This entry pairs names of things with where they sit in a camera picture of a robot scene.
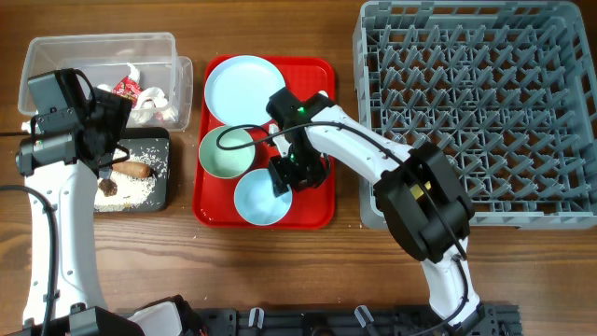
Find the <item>red snack wrapper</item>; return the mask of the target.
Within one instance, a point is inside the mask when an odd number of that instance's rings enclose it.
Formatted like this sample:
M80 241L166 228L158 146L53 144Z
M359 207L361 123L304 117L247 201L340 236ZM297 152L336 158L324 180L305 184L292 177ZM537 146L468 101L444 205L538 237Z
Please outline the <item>red snack wrapper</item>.
M135 105L142 92L139 80L131 77L124 77L112 90L112 93L127 98Z

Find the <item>white tissue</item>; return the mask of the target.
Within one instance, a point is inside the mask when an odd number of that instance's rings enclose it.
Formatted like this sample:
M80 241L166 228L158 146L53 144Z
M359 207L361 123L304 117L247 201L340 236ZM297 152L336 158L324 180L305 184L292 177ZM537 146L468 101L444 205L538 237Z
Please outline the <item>white tissue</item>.
M161 122L177 122L178 109L169 103L164 91L158 87L151 87L139 93L129 121L133 124L144 125L152 119Z

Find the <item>light blue bowl with crumbs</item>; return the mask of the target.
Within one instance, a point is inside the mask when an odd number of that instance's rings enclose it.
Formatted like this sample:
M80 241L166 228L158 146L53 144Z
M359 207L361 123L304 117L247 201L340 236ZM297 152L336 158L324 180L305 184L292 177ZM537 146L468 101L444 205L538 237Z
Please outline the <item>light blue bowl with crumbs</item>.
M256 226L270 226L289 212L293 193L276 196L273 182L266 168L256 169L243 176L233 194L234 207L246 222Z

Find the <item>brown food scrap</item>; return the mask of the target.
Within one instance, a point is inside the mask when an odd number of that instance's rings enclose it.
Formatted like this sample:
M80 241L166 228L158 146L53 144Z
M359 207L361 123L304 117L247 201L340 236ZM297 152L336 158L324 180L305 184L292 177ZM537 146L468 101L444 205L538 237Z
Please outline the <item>brown food scrap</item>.
M118 185L111 179L102 179L98 188L105 197L112 197L118 193Z

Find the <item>light green bowl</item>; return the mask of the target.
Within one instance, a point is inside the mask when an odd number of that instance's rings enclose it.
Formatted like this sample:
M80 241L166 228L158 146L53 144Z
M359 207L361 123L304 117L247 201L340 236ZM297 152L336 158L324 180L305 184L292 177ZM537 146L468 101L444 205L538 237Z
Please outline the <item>light green bowl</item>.
M256 150L253 146L233 150L225 150L217 146L220 144L223 147L236 147L253 141L247 131L236 129L226 133L217 142L218 136L228 128L228 126L214 128L202 138L199 146L201 167L209 175L223 179L243 175L251 168L256 158Z

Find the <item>red plastic tray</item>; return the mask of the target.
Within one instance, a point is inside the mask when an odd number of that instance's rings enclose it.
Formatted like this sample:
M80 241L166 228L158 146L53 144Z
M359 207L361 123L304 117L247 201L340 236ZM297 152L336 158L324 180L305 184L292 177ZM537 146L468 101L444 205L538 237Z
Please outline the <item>red plastic tray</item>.
M336 73L325 60L316 57L267 56L285 79L288 88L302 101L318 91L336 96ZM334 217L336 206L336 162L330 161L331 171L316 189L305 189L293 194L293 203L287 215L270 225L272 230L317 230ZM199 222L210 228L253 229L238 214L233 195L237 179L221 179L209 175L196 165L192 211Z

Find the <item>large light blue plate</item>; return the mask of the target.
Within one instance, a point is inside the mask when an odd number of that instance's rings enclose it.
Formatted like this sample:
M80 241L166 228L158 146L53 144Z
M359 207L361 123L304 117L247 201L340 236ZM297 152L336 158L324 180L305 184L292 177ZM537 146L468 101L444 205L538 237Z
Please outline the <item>large light blue plate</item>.
M253 55L231 57L218 64L204 84L204 100L222 124L264 125L270 97L285 87L281 71L271 62Z

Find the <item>yellow plastic cup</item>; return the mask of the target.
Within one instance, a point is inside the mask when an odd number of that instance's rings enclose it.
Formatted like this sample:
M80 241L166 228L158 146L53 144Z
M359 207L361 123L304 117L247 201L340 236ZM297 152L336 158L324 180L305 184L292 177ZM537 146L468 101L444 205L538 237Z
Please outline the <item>yellow plastic cup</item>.
M424 186L425 189L431 189L431 183L430 182L425 182L423 184L423 186ZM413 197L415 199L420 199L421 197L424 196L423 189L419 185L413 185L410 188L410 192L411 192L411 194L413 195Z

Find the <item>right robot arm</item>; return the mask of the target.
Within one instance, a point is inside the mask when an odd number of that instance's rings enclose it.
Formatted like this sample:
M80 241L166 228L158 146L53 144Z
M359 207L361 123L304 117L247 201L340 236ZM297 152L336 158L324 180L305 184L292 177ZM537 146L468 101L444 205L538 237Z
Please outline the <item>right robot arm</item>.
M394 142L350 118L323 93L301 101L288 88L266 106L278 128L278 155L268 171L273 192L319 187L331 156L373 187L389 232L423 266L430 307L453 335L481 320L481 302L467 265L472 202L446 155L436 145Z

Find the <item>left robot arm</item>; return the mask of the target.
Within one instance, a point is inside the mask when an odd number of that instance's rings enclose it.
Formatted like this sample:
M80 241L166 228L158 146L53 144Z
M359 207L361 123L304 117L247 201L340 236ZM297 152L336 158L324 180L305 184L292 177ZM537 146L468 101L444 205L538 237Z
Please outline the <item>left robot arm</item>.
M116 163L132 101L89 87L66 68L27 81L37 113L20 143L19 189L32 212L32 276L23 335L202 335L205 326L176 295L125 317L107 310L93 227L97 180Z

